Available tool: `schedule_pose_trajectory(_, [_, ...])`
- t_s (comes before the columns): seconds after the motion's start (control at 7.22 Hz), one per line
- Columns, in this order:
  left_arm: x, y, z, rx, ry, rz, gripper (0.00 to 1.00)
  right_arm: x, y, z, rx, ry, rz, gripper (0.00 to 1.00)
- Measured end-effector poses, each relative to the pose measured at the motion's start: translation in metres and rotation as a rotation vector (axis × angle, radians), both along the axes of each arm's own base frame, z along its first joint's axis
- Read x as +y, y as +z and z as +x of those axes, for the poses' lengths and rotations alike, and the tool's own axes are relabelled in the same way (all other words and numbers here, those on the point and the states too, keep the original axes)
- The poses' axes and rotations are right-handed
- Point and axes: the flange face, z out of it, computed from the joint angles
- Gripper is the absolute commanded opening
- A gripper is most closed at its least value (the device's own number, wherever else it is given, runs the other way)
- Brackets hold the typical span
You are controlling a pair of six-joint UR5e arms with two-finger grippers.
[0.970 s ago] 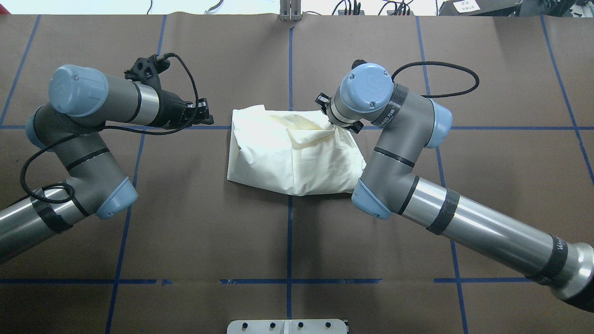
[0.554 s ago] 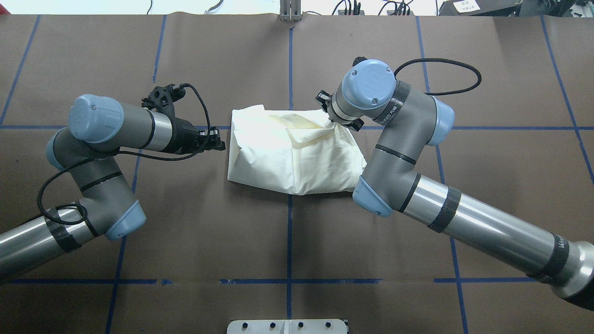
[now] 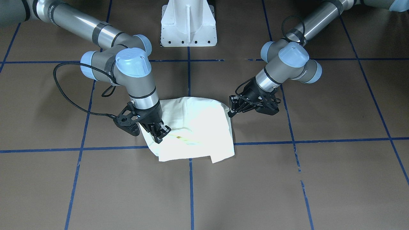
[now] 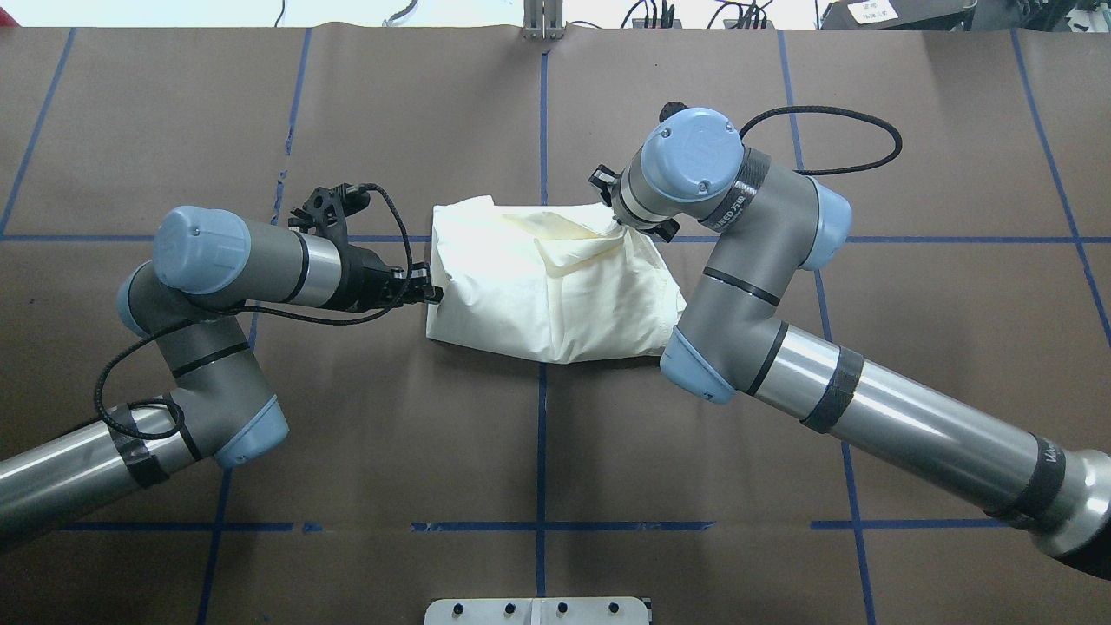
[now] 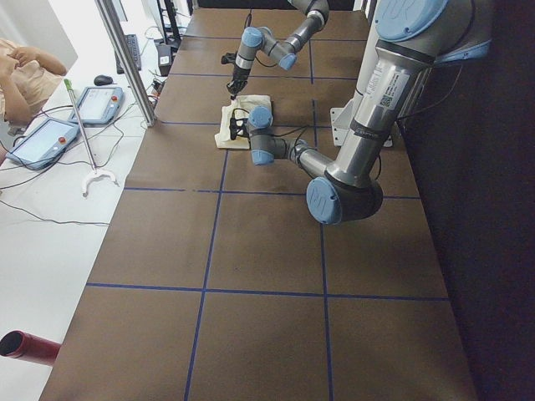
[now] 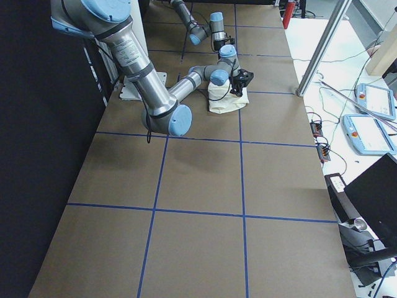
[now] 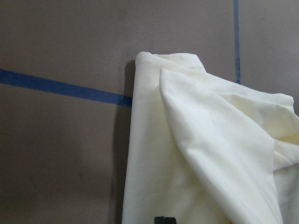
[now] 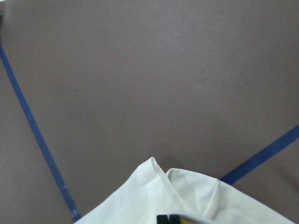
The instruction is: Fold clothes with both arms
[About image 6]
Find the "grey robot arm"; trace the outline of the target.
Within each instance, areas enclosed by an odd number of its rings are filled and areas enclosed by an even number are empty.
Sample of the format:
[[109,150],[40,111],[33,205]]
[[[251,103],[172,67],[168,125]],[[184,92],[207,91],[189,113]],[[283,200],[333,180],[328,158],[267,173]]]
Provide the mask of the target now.
[[210,14],[210,21],[205,25],[200,25],[188,10],[184,1],[169,1],[172,8],[180,17],[185,25],[190,41],[193,45],[199,45],[206,38],[211,39],[214,52],[219,52],[221,47],[226,45],[228,35],[224,28],[224,18],[222,12],[213,12]]
[[96,39],[106,43],[115,63],[139,92],[144,111],[142,123],[148,133],[185,135],[192,123],[190,108],[182,101],[204,81],[222,86],[241,97],[254,77],[243,69],[234,45],[223,24],[223,14],[214,12],[206,25],[199,25],[184,1],[171,1],[194,45],[207,37],[213,41],[218,61],[214,65],[194,66],[172,88],[167,89],[153,63],[133,32],[129,1],[52,1],[51,21],[54,29],[68,35]]

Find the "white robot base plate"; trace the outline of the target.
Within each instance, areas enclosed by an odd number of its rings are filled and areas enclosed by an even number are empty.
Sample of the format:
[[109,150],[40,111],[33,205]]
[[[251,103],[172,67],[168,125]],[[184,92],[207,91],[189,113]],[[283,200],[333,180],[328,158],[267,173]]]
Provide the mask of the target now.
[[133,31],[131,10],[139,8],[136,1],[127,2],[127,24],[120,30],[120,41],[114,48],[115,56],[128,80],[140,93],[152,114],[160,114],[174,104],[173,98],[161,82],[147,52]]

